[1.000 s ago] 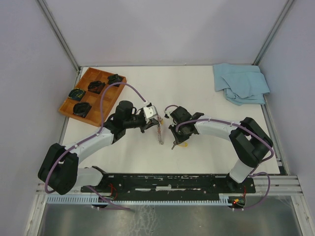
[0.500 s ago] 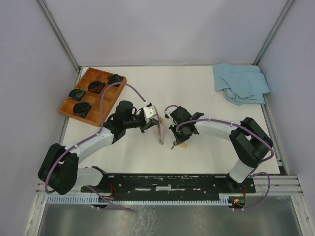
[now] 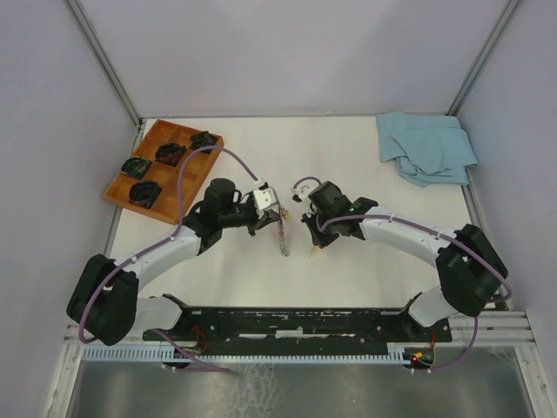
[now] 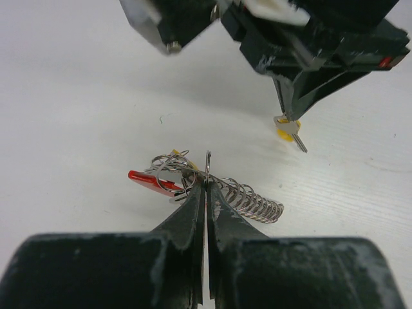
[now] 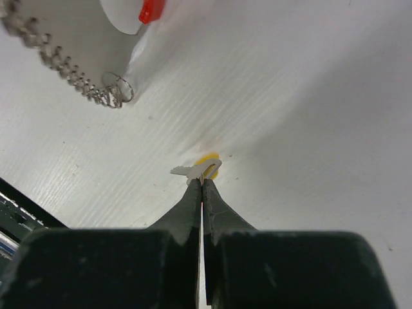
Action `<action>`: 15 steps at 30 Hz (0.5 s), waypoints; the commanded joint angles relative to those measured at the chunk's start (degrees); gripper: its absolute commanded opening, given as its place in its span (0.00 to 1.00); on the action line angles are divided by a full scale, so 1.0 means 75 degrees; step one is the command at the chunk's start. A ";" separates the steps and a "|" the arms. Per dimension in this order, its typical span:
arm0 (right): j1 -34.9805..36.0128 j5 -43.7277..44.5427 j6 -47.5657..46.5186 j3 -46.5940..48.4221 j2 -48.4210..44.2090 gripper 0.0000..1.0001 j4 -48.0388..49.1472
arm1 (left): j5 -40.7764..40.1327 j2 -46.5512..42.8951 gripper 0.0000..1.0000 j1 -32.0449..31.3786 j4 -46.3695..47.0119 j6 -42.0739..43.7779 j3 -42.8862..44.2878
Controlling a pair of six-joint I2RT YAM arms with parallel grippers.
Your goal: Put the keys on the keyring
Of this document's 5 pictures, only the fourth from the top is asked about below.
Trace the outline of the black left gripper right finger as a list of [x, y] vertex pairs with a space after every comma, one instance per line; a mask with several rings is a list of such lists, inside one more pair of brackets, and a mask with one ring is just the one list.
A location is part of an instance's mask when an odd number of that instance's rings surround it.
[[209, 289], [217, 308], [403, 308], [391, 269], [366, 238], [270, 238], [206, 189]]

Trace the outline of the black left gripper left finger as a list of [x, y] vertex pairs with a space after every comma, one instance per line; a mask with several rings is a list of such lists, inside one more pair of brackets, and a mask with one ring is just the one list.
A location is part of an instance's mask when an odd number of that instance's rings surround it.
[[150, 232], [36, 234], [1, 278], [2, 308], [196, 308], [205, 188]]

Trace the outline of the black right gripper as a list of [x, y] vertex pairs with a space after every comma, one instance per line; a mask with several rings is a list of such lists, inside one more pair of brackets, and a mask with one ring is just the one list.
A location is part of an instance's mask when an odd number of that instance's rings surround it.
[[221, 16], [253, 69], [272, 75], [281, 111], [299, 120], [315, 103], [408, 53], [407, 32], [386, 16], [396, 1], [287, 1], [297, 22], [277, 21], [235, 1]]

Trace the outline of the silver key with yellow tag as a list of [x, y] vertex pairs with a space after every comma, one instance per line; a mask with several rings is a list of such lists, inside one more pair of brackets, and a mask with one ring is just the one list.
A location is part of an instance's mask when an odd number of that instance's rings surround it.
[[304, 153], [308, 150], [304, 145], [303, 141], [300, 139], [298, 132], [300, 130], [301, 124], [298, 120], [289, 121], [284, 115], [274, 117], [274, 124], [276, 126], [277, 134], [287, 142], [295, 142], [297, 147]]

